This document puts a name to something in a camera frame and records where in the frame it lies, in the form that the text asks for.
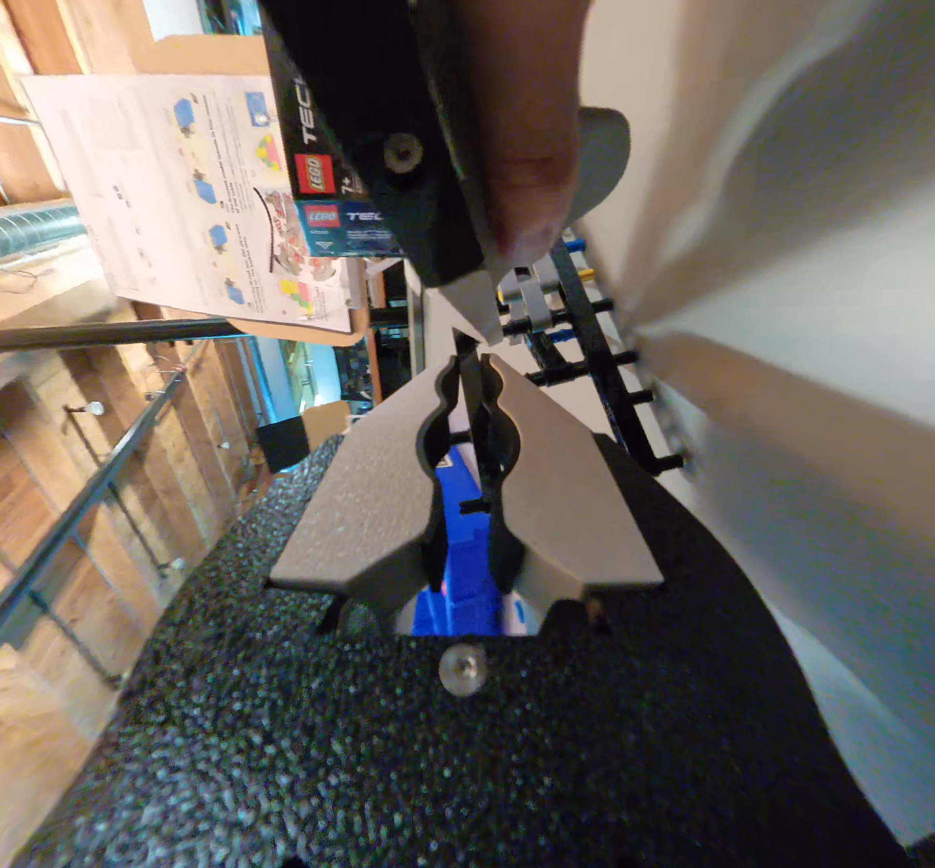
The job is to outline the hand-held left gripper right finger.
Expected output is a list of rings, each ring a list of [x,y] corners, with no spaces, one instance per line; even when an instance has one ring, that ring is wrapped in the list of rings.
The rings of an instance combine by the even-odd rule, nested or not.
[[[536,620],[558,603],[661,586],[591,431],[495,353],[483,356],[483,386],[497,467],[488,547],[497,586]]]

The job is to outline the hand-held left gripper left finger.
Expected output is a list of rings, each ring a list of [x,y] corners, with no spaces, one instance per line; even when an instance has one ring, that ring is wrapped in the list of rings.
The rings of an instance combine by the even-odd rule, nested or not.
[[[450,451],[456,356],[427,368],[357,421],[268,578],[395,617],[440,589],[448,534],[438,465]]]

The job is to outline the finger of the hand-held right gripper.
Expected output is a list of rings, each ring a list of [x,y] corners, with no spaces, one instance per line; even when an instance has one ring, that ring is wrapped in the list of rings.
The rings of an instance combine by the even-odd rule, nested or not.
[[[511,267],[508,260],[500,255],[487,220],[481,182],[469,177],[461,180],[459,185],[480,246],[481,262],[465,276],[447,285],[430,287],[427,292],[447,301],[469,324],[471,332],[483,337],[487,345],[495,346],[505,337],[498,310],[497,286]]]

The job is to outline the thin black brick beam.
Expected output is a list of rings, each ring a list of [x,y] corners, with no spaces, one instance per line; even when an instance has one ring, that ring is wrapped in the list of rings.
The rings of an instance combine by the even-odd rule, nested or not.
[[[459,329],[453,339],[482,498],[491,521],[501,521],[503,486],[519,458],[519,433],[499,404],[505,386],[492,358],[480,355],[479,342]]]

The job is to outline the black and grey brick assembly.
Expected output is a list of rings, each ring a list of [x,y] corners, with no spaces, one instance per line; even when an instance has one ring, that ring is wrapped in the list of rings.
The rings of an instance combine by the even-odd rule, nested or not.
[[[649,388],[632,389],[623,371],[639,360],[637,350],[615,350],[602,328],[614,301],[594,299],[587,287],[593,269],[575,260],[583,239],[561,237],[532,266],[508,273],[497,290],[503,335],[523,341],[537,365],[527,375],[534,385],[552,388],[588,378],[598,396],[614,440],[653,477],[684,469],[683,452],[654,451],[638,410],[655,401]]]

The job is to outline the grey desk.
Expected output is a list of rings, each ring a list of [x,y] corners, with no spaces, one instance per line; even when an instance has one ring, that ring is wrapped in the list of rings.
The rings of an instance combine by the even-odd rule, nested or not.
[[[933,0],[592,0],[632,159],[582,224],[669,489],[777,617],[904,843],[933,834]]]

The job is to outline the person's right hand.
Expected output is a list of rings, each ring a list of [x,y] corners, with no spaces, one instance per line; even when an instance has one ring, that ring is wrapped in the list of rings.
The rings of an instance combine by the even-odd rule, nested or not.
[[[567,225],[579,169],[579,67],[592,0],[446,0],[478,127],[485,207],[511,266]]]

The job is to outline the small black box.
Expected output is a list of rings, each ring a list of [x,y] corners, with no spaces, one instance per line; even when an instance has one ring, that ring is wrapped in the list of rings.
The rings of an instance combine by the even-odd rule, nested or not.
[[[272,475],[293,469],[310,454],[308,434],[300,416],[260,425],[255,434]]]

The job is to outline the blue storage bin with tag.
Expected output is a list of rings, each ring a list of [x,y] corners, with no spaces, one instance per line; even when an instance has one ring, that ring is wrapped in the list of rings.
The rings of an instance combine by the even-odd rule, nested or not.
[[[436,469],[448,538],[439,591],[422,590],[415,602],[414,636],[497,636],[503,633],[503,597],[487,559],[490,517],[463,514],[461,504],[480,498],[473,475],[456,447]]]

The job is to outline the black toy set box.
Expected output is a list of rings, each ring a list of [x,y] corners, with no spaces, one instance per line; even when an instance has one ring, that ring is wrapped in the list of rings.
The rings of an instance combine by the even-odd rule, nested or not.
[[[285,171],[312,257],[400,259],[368,188],[315,103],[310,87],[265,13],[263,41],[276,98]]]

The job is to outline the white instruction sheet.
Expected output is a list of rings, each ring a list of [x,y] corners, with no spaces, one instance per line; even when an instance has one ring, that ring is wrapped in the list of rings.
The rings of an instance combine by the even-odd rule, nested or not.
[[[350,263],[310,255],[268,75],[23,84],[117,296],[353,331]]]

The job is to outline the black metal pole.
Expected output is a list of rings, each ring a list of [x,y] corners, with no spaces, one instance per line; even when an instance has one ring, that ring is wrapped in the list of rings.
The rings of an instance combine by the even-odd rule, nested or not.
[[[1,353],[60,351],[156,343],[189,344],[248,335],[222,317],[30,326],[1,331]]]

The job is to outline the silver ventilation duct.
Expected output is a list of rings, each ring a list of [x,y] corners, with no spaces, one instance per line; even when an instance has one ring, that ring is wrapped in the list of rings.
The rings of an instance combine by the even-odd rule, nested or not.
[[[84,235],[86,228],[69,199],[1,207],[1,260],[41,253]]]

